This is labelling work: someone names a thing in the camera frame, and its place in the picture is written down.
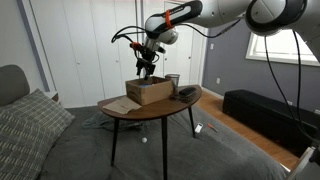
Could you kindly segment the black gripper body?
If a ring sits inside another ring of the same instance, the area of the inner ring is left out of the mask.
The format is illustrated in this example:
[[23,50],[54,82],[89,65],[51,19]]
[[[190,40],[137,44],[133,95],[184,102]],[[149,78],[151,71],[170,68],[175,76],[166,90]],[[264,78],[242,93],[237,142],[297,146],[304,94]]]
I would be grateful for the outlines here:
[[159,56],[155,52],[151,51],[138,42],[134,43],[134,54],[137,58],[137,61],[141,61],[144,63],[143,69],[145,69],[147,65],[155,65],[155,62],[159,60]]

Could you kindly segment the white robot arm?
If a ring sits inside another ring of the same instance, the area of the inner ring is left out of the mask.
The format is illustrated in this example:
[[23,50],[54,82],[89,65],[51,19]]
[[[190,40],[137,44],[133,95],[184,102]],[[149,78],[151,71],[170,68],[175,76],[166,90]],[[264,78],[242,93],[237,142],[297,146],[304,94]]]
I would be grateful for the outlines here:
[[292,29],[320,59],[320,0],[191,0],[163,13],[151,15],[145,22],[143,48],[154,59],[156,51],[165,53],[161,43],[178,39],[174,27],[192,23],[213,28],[233,20],[244,19],[248,28],[260,36]]

